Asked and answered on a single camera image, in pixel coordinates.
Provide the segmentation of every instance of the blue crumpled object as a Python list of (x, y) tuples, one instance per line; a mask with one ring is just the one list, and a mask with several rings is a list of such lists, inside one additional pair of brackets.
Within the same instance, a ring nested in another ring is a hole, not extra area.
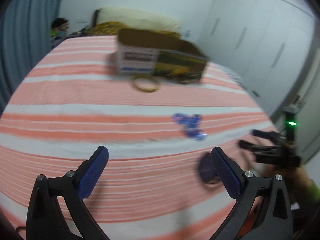
[(186, 136), (195, 138), (198, 141), (202, 141), (207, 137), (207, 134), (198, 129), (201, 121), (201, 115), (186, 115), (182, 113), (176, 113), (172, 117), (172, 121), (176, 124), (183, 125), (183, 131)]

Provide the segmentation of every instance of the purple object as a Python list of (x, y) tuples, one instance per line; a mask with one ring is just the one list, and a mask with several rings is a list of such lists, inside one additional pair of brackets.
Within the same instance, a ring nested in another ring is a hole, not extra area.
[(201, 121), (201, 115), (194, 114), (188, 116), (182, 113), (176, 113), (172, 117), (172, 121), (176, 124), (183, 125), (184, 133), (191, 138), (196, 138), (198, 141), (202, 141), (206, 138), (207, 134), (198, 129)]
[(204, 183), (216, 183), (219, 181), (219, 176), (211, 162), (211, 154), (206, 153), (198, 164), (198, 173)]

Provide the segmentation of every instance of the metal screw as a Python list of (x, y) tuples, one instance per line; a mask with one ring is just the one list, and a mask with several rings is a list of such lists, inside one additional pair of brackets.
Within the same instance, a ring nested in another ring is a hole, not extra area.
[(44, 175), (43, 174), (40, 174), (38, 177), (37, 177), (37, 180), (43, 180), (44, 179)]
[(277, 180), (282, 180), (282, 176), (281, 176), (280, 174), (277, 174), (277, 175), (276, 175), (276, 179), (277, 179)]
[(69, 178), (73, 177), (74, 175), (75, 175), (74, 171), (67, 171), (67, 173), (66, 173), (66, 176)]
[(246, 171), (244, 173), (248, 178), (252, 178), (253, 177), (253, 172), (252, 171)]

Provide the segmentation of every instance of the rubber band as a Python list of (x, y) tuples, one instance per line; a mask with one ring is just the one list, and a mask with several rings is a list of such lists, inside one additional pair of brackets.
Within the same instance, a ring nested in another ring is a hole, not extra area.
[[(145, 78), (145, 79), (152, 81), (155, 84), (155, 87), (154, 88), (143, 88), (143, 87), (138, 86), (135, 81), (139, 78)], [(153, 92), (156, 92), (160, 89), (160, 82), (152, 76), (138, 75), (138, 76), (134, 76), (132, 78), (132, 86), (142, 92), (153, 93)]]

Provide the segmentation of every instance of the hand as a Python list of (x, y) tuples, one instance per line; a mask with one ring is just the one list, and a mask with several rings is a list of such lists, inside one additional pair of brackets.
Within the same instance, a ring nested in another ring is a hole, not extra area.
[(309, 178), (304, 166), (277, 169), (275, 166), (270, 165), (262, 173), (262, 177), (273, 177), (276, 174), (280, 174), (284, 178), (289, 194), (303, 193), (313, 185), (313, 181)]

